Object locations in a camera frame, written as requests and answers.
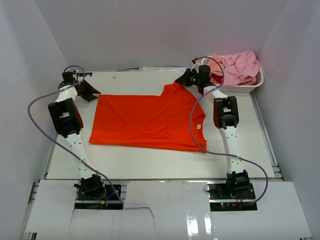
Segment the orange t shirt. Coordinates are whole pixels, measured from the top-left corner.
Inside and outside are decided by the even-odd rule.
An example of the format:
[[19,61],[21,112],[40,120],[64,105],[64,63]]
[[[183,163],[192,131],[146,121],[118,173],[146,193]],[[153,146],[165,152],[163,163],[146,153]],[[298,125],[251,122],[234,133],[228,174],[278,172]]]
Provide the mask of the orange t shirt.
[[196,102],[178,83],[165,85],[161,95],[102,94],[89,142],[204,153],[206,115]]

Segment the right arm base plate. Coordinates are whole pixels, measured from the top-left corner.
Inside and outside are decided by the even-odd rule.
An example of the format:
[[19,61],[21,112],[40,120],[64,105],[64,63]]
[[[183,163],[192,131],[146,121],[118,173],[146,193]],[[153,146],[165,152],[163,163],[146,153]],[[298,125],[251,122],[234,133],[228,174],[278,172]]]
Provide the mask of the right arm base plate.
[[249,204],[256,200],[253,184],[248,189],[236,190],[232,193],[226,183],[208,183],[204,187],[208,193],[211,212],[257,211],[257,204]]

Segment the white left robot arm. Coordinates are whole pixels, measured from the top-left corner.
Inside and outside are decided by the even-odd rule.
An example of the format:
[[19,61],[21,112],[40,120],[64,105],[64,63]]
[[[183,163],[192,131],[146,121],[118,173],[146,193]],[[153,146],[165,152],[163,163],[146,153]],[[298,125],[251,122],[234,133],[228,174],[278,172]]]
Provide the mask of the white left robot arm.
[[106,187],[102,178],[87,167],[89,163],[81,134],[84,123],[75,99],[81,97],[86,102],[91,102],[96,100],[101,92],[86,80],[78,81],[78,77],[81,76],[83,77],[84,74],[76,74],[72,71],[62,73],[63,81],[58,86],[60,90],[58,98],[55,102],[48,104],[48,110],[57,134],[66,140],[70,151],[76,155],[75,162],[80,183],[74,186],[85,196],[99,200],[105,196]]

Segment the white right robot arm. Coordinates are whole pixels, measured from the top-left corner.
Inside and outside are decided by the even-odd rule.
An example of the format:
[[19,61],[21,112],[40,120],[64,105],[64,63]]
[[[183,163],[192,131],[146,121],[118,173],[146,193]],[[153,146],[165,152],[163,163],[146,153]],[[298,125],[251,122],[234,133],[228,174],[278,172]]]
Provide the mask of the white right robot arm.
[[218,129],[226,157],[226,183],[224,192],[236,200],[249,189],[250,179],[240,157],[240,148],[237,138],[239,123],[238,103],[235,96],[227,96],[210,82],[210,67],[199,65],[188,68],[184,74],[175,80],[185,87],[197,86],[202,97],[213,104],[213,123]]

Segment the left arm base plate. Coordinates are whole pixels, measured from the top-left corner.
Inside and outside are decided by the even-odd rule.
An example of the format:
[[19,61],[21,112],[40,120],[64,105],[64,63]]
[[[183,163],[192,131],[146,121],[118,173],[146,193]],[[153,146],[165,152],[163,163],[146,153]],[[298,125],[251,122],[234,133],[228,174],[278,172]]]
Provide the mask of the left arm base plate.
[[114,185],[115,191],[109,184],[104,185],[104,190],[94,193],[93,195],[85,194],[80,189],[74,203],[76,210],[122,210],[123,204],[119,201],[117,194],[121,197],[122,186]]

